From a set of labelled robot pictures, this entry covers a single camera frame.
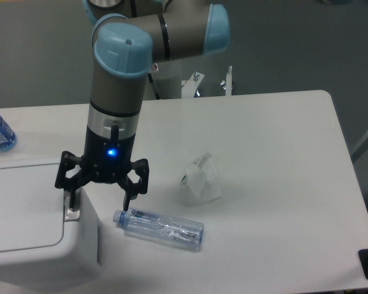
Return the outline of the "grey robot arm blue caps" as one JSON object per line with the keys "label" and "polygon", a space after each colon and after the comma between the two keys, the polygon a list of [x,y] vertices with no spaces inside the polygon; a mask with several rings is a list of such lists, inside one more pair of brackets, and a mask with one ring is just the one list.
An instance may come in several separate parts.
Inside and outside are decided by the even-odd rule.
{"label": "grey robot arm blue caps", "polygon": [[225,50],[226,9],[208,1],[84,1],[94,29],[93,78],[82,156],[61,155],[55,187],[75,206],[90,182],[118,184],[124,208],[148,190],[146,159],[132,161],[151,66]]}

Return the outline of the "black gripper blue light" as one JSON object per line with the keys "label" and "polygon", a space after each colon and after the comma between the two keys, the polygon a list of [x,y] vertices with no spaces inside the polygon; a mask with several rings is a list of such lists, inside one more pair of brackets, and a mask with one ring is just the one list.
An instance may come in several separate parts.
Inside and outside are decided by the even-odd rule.
{"label": "black gripper blue light", "polygon": [[[134,140],[135,136],[131,136],[111,141],[87,128],[82,157],[62,152],[55,187],[70,193],[70,209],[75,208],[76,190],[89,182],[117,183],[125,192],[123,211],[128,210],[131,200],[147,193],[150,168],[147,159],[131,162]],[[79,171],[67,177],[67,172],[75,167],[79,167]],[[128,176],[131,171],[138,176],[136,183]]]}

